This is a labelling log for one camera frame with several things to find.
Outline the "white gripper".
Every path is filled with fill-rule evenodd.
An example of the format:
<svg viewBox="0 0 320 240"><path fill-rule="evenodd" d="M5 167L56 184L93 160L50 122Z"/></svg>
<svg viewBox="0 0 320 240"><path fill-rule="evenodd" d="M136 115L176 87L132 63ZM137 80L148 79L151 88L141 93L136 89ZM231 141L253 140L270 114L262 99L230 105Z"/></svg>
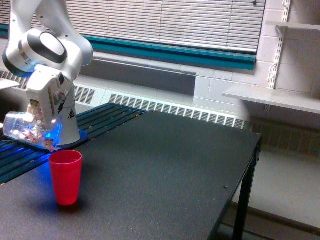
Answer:
<svg viewBox="0 0 320 240"><path fill-rule="evenodd" d="M26 87L29 99L26 121L44 120L46 123L56 119L60 105L64 103L71 90L71 81L60 70L45 65L37 65Z"/></svg>

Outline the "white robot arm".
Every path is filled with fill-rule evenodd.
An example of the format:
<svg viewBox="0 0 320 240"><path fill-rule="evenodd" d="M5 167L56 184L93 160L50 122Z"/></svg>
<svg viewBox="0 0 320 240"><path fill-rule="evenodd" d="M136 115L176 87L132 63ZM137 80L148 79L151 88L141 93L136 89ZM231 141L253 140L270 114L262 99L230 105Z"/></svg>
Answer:
<svg viewBox="0 0 320 240"><path fill-rule="evenodd" d="M50 152L77 143L74 81L92 57L64 0L13 0L2 60L12 74L28 78L29 103L26 112L6 114L3 133Z"/></svg>

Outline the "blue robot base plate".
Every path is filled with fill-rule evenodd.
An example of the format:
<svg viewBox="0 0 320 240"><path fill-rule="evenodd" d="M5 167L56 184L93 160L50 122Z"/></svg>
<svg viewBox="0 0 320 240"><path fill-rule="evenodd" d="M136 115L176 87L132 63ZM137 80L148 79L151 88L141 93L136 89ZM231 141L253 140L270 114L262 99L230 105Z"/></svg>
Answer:
<svg viewBox="0 0 320 240"><path fill-rule="evenodd" d="M79 147L81 146L82 144L85 144L87 141L88 141L88 134L86 131L84 130L78 130L79 132L79 135L80 135L80 139L74 143L70 143L70 144L65 144L65 145L58 145L56 147L56 149L59 151L59 150L72 150L76 147ZM22 140L18 140L17 141L20 145L23 145L24 147L26 148L31 148L35 151L42 151L42 152L50 152L50 150L42 147L42 146L38 146L38 145L34 145L34 144L31 144L31 143L27 143L27 142L24 142Z"/></svg>

